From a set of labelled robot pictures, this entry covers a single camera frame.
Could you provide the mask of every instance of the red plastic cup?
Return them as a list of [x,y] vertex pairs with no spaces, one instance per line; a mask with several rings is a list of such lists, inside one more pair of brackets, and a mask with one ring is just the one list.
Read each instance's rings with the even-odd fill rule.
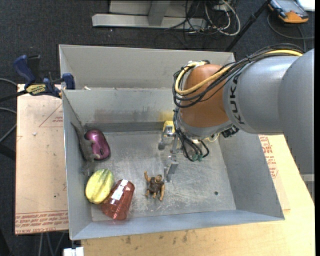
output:
[[126,179],[119,180],[102,203],[103,213],[114,220],[125,220],[128,216],[135,186]]

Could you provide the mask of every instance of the gray bin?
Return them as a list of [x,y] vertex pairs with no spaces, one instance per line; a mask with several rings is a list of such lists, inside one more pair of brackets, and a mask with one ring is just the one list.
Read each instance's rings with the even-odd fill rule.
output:
[[[175,108],[173,74],[190,60],[224,65],[234,61],[232,53],[74,45],[59,50],[61,74],[72,73],[76,82],[76,90],[62,96],[70,239],[284,219],[259,137],[242,131],[207,141],[210,155],[201,162],[179,153],[163,201],[144,196],[144,171],[163,174],[170,155],[170,147],[158,150],[158,142]],[[71,123],[82,133],[103,131],[111,157],[88,166]],[[134,184],[126,220],[107,217],[87,200],[88,168],[108,168],[116,181]]]

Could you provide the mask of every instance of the small figurine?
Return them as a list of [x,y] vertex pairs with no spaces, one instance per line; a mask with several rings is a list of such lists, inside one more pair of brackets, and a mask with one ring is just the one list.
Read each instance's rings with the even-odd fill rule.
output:
[[165,183],[162,181],[161,174],[156,177],[149,177],[147,171],[144,172],[144,178],[148,182],[148,188],[146,189],[146,193],[144,194],[146,197],[149,194],[153,194],[153,198],[156,198],[158,192],[160,192],[159,200],[162,201],[165,195]]

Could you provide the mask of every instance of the green-yellow gourd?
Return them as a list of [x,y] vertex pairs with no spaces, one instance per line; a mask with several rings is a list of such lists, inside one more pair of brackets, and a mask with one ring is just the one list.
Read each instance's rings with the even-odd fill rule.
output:
[[101,204],[109,195],[114,183],[115,177],[109,169],[99,169],[89,178],[85,196],[91,203]]

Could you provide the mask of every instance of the cardboard sheet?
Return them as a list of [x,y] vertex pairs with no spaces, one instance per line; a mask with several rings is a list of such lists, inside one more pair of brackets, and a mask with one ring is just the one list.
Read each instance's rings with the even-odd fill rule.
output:
[[17,98],[15,234],[68,229],[62,100]]

